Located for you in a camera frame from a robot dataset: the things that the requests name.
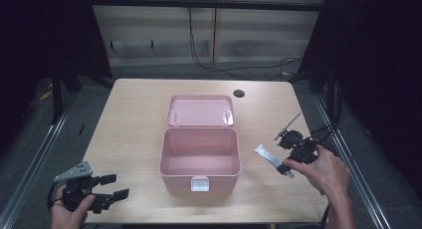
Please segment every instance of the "box latch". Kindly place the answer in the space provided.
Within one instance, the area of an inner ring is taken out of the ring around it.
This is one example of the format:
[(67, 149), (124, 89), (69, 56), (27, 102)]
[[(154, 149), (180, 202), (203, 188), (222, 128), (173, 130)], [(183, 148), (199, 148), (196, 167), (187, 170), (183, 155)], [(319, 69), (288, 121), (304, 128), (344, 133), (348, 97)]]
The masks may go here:
[(210, 180), (206, 176), (193, 176), (191, 180), (191, 191), (209, 191)]

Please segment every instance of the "pink plastic box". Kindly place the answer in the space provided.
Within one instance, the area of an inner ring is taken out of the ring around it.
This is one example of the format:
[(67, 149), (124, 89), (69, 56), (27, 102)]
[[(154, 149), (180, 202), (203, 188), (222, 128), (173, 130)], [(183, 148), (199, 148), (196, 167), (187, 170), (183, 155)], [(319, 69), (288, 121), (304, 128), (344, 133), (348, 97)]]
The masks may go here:
[(227, 96), (174, 96), (159, 171), (170, 192), (230, 192), (241, 171)]

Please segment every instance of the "gray floor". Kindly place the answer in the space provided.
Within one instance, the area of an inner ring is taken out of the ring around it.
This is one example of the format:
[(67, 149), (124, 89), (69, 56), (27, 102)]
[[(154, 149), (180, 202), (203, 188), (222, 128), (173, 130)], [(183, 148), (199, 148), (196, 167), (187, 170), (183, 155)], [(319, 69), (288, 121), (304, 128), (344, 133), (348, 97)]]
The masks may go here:
[[(276, 63), (227, 63), (218, 67), (271, 66)], [(268, 80), (280, 74), (280, 68), (231, 71), (232, 74), (253, 80)], [(169, 78), (169, 79), (213, 79), (239, 80), (225, 73), (212, 73), (194, 64), (163, 65), (153, 67), (113, 68), (114, 79), (118, 78)], [(279, 76), (278, 81), (286, 77)], [(26, 196), (22, 208), (14, 221), (13, 228), (47, 228), (50, 226), (50, 213), (47, 210), (47, 192), (54, 176), (80, 162), (94, 133), (97, 122), (106, 104), (110, 90), (81, 78), (82, 90), (77, 94), (64, 94), (65, 100), (75, 99), (68, 117), (52, 145), (45, 163), (40, 165), (40, 173)], [(304, 116), (310, 130), (324, 124), (314, 96), (308, 89), (307, 81), (294, 84)], [(38, 89), (38, 95), (44, 89)], [(7, 152), (0, 159), (0, 210), (4, 210), (22, 178), (27, 173), (34, 156), (50, 129), (52, 120), (52, 98), (39, 102), (37, 98), (29, 106), (23, 118), (20, 133)], [(391, 228), (422, 228), (422, 202), (404, 178), (389, 163), (382, 148), (368, 138), (365, 127), (358, 116), (345, 102), (339, 129), (343, 134), (353, 158), (358, 164), (369, 188), (379, 202)], [(357, 228), (377, 228), (368, 212), (355, 183), (351, 181), (349, 194), (353, 201), (353, 214)], [(309, 224), (281, 224), (280, 228), (298, 228)], [(97, 228), (122, 228), (122, 225), (99, 225)]]

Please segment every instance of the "wire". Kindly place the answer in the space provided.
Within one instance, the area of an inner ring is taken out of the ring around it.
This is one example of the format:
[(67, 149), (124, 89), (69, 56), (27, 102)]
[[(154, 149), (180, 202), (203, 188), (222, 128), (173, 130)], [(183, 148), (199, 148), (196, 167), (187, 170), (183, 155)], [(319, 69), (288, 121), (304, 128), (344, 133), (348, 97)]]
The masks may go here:
[(248, 79), (245, 77), (241, 77), (239, 75), (233, 74), (231, 73), (231, 71), (236, 71), (236, 70), (248, 70), (248, 69), (271, 69), (271, 68), (280, 68), (280, 72), (277, 73), (274, 77), (271, 77), (269, 79), (266, 80), (260, 80), (260, 81), (273, 81), (276, 78), (278, 78), (282, 73), (283, 73), (283, 66), (286, 66), (288, 64), (291, 64), (295, 61), (299, 61), (301, 60), (303, 57), (297, 57), (297, 58), (284, 58), (280, 61), (279, 64), (277, 65), (273, 65), (273, 66), (256, 66), (256, 67), (237, 67), (237, 68), (227, 68), (227, 69), (219, 69), (219, 68), (214, 68), (214, 67), (206, 67), (204, 66), (198, 59), (198, 55), (196, 54), (196, 49), (195, 49), (195, 41), (194, 41), (194, 37), (193, 37), (193, 29), (192, 29), (192, 10), (191, 8), (188, 8), (188, 13), (189, 13), (189, 32), (190, 32), (190, 50), (191, 50), (191, 56), (193, 61), (202, 69), (205, 69), (209, 72), (213, 72), (213, 73), (225, 73), (228, 74), (232, 77), (236, 77), (242, 80), (247, 80), (247, 81), (257, 81), (254, 79)]

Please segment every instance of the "open lid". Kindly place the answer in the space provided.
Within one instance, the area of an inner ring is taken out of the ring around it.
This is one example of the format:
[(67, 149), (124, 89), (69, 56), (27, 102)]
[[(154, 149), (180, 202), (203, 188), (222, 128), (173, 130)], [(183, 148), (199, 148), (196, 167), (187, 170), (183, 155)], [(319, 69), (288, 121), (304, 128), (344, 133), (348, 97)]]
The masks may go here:
[(167, 123), (170, 126), (232, 126), (232, 99), (228, 96), (174, 96)]

